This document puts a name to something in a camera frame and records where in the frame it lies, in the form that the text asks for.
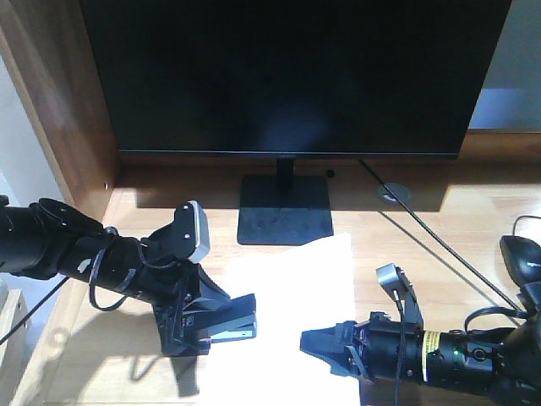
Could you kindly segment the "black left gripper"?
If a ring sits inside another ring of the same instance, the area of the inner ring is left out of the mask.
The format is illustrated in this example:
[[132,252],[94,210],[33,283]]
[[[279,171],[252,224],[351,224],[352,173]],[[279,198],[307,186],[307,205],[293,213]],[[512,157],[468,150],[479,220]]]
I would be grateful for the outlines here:
[[142,243],[134,243],[139,265],[126,294],[152,306],[162,353],[181,354],[185,350],[182,311],[176,303],[180,301],[184,305],[188,295],[198,296],[196,306],[200,310],[217,311],[228,307],[231,297],[207,275],[201,264],[175,259],[153,264],[145,257]]

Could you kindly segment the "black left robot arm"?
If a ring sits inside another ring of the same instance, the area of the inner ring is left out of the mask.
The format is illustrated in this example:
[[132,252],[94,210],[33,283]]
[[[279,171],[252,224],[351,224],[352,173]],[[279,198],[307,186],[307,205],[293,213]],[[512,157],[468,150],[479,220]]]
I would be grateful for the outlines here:
[[204,272],[209,251],[205,214],[194,201],[146,238],[121,236],[113,227],[57,200],[1,208],[1,270],[47,280],[57,274],[151,305],[169,357],[207,354],[210,336],[232,300]]

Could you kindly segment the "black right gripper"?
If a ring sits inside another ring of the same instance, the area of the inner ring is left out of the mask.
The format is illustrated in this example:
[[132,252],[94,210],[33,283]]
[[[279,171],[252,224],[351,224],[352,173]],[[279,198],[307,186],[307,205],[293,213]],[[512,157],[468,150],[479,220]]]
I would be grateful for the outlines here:
[[424,329],[416,323],[392,321],[373,312],[368,321],[344,321],[302,332],[300,350],[331,360],[331,374],[411,382],[423,380],[421,342]]

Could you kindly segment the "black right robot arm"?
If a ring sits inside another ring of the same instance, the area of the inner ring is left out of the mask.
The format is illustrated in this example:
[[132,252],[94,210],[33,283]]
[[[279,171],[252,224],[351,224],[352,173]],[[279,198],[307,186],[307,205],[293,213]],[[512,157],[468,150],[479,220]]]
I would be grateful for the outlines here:
[[517,328],[434,332],[407,317],[420,311],[411,289],[390,292],[401,319],[373,312],[368,321],[345,321],[305,331],[301,350],[331,367],[331,374],[360,381],[416,382],[484,396],[498,405],[540,403],[540,285],[521,287],[524,311],[487,307],[470,314],[502,314],[523,319]]

